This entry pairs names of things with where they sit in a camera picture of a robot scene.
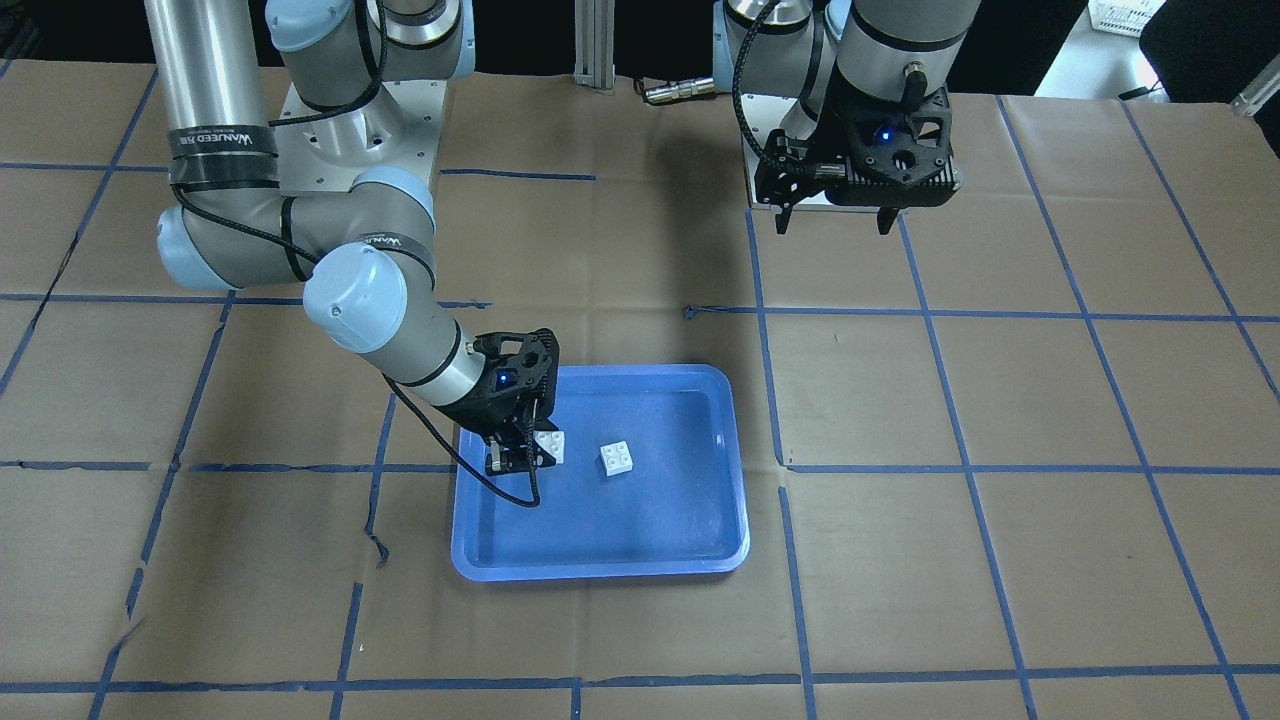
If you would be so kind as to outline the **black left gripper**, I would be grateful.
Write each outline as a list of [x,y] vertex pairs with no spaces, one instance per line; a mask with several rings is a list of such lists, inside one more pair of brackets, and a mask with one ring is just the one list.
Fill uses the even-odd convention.
[[769,133],[753,184],[759,201],[776,206],[777,234],[787,233],[794,206],[818,195],[876,209],[877,232],[887,236],[899,210],[937,208],[961,188],[947,87],[928,94],[919,79],[906,85],[899,99],[882,100],[832,76],[808,137]]

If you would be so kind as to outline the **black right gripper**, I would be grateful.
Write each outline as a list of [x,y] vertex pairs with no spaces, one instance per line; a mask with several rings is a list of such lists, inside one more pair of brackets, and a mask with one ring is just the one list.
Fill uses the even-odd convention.
[[539,470],[557,466],[534,439],[539,430],[561,430],[550,420],[561,355],[553,331],[490,332],[471,348],[484,356],[483,373],[470,392],[440,411],[486,439],[489,477],[527,471],[530,452]]

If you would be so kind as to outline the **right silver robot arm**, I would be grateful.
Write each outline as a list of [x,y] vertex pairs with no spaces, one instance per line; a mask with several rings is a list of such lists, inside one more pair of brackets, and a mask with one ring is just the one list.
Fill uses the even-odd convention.
[[271,120],[244,1],[145,5],[177,204],[157,222],[192,290],[298,283],[338,346],[476,434],[488,477],[554,466],[558,343],[548,329],[470,334],[436,301],[422,128],[390,92],[475,68],[468,1],[270,1],[264,19],[302,111]]

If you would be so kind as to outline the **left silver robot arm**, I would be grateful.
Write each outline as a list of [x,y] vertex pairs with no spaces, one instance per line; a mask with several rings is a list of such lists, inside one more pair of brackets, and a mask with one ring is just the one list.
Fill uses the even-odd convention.
[[947,78],[977,1],[717,1],[713,83],[733,105],[751,191],[785,233],[823,197],[873,211],[938,208],[963,184]]

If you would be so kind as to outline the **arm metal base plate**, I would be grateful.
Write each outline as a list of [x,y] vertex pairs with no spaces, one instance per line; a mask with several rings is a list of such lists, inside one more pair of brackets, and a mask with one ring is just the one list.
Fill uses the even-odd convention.
[[392,81],[355,111],[274,127],[282,192],[342,192],[379,165],[399,167],[430,184],[448,92],[443,79]]

